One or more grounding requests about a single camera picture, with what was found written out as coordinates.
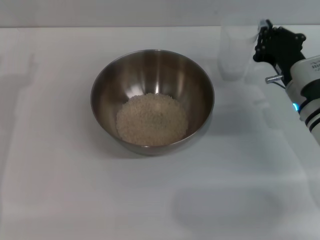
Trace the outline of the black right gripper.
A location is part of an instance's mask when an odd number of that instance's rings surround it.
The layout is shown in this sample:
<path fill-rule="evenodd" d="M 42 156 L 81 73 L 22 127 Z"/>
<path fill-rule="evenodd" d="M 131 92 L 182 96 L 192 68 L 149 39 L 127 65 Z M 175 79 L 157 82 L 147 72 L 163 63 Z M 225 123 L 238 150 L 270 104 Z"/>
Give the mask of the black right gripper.
<path fill-rule="evenodd" d="M 282 83 L 288 84 L 292 80 L 291 67 L 305 59 L 302 53 L 305 40 L 306 36 L 302 33 L 294 33 L 282 26 L 275 27 L 269 19 L 262 19 L 253 60 L 271 64 L 282 75 Z"/>

